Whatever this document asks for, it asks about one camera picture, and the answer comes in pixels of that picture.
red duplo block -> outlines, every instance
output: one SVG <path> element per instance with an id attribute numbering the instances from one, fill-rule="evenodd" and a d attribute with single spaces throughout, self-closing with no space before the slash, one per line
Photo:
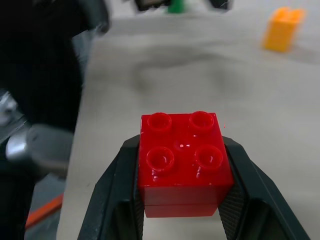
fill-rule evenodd
<path id="1" fill-rule="evenodd" d="M 142 116 L 138 187 L 147 217 L 211 216 L 233 184 L 215 113 Z"/>

lego stud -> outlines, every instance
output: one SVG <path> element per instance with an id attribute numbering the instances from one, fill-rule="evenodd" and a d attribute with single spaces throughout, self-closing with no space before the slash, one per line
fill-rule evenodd
<path id="1" fill-rule="evenodd" d="M 189 118 L 189 127 L 195 134 L 209 133 L 214 124 L 213 116 L 205 111 L 196 111 Z"/>
<path id="2" fill-rule="evenodd" d="M 152 148 L 146 155 L 146 163 L 156 176 L 168 173 L 174 166 L 173 152 L 164 146 Z"/>
<path id="3" fill-rule="evenodd" d="M 157 112 L 149 116 L 147 124 L 154 133 L 165 134 L 170 131 L 172 120 L 168 114 Z"/>
<path id="4" fill-rule="evenodd" d="M 222 164 L 223 155 L 221 151 L 213 145 L 203 145 L 195 151 L 195 162 L 198 172 L 215 172 Z"/>

orange block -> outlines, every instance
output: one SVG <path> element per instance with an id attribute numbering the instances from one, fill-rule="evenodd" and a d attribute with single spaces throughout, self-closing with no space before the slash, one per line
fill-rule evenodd
<path id="1" fill-rule="evenodd" d="M 263 47 L 276 52 L 287 52 L 305 15 L 306 11 L 303 9 L 277 9 L 269 20 Z"/>

white table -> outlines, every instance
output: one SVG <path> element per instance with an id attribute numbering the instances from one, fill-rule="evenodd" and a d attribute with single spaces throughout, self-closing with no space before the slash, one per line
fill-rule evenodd
<path id="1" fill-rule="evenodd" d="M 142 114 L 197 110 L 217 113 L 222 134 L 244 146 L 318 239 L 320 2 L 304 3 L 308 15 L 289 54 L 260 48 L 269 16 L 289 1 L 238 0 L 226 14 L 184 16 L 133 16 L 116 5 L 111 31 L 94 41 L 57 239 L 77 239 L 95 183 L 139 134 Z M 218 213 L 146 218 L 144 240 L 163 239 L 226 237 Z"/>

green object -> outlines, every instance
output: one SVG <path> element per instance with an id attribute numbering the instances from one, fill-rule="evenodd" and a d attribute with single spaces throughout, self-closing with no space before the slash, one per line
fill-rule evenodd
<path id="1" fill-rule="evenodd" d="M 183 14 L 185 11 L 185 0 L 171 0 L 171 4 L 168 6 L 168 13 Z"/>

